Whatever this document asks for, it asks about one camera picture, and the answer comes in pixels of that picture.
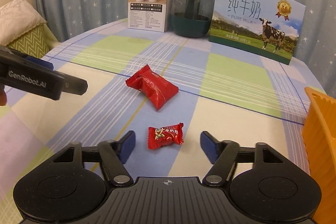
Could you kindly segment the person's left hand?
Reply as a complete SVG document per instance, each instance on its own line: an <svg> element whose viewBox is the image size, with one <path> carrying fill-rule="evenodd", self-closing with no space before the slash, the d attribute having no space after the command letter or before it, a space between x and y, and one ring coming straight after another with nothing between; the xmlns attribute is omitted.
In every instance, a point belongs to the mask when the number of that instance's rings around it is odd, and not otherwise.
<svg viewBox="0 0 336 224"><path fill-rule="evenodd" d="M7 104L7 95L5 92L5 86L0 84L0 106L5 106Z"/></svg>

